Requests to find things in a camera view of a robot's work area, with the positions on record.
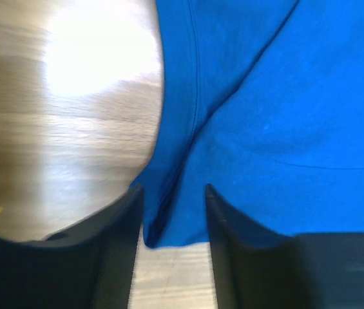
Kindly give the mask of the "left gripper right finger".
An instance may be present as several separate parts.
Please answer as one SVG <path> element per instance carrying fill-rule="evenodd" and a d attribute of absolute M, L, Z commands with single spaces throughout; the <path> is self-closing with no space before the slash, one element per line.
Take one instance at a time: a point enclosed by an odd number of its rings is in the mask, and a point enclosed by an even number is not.
<path fill-rule="evenodd" d="M 206 187 L 219 308 L 364 308 L 364 233 L 284 236 Z"/>

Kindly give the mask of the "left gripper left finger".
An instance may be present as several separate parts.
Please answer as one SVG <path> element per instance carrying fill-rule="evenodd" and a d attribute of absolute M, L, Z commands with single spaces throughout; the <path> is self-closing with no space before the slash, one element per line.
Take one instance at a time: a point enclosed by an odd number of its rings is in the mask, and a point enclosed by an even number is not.
<path fill-rule="evenodd" d="M 143 204 L 136 185 L 44 240 L 0 238 L 0 308 L 126 308 Z"/>

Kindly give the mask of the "dark blue t-shirt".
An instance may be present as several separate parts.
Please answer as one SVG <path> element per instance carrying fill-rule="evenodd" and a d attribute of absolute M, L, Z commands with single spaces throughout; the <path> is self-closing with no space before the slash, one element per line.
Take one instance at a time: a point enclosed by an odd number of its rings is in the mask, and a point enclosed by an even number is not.
<path fill-rule="evenodd" d="M 208 239 L 204 189 L 274 231 L 364 232 L 364 1 L 157 1 L 150 248 Z"/>

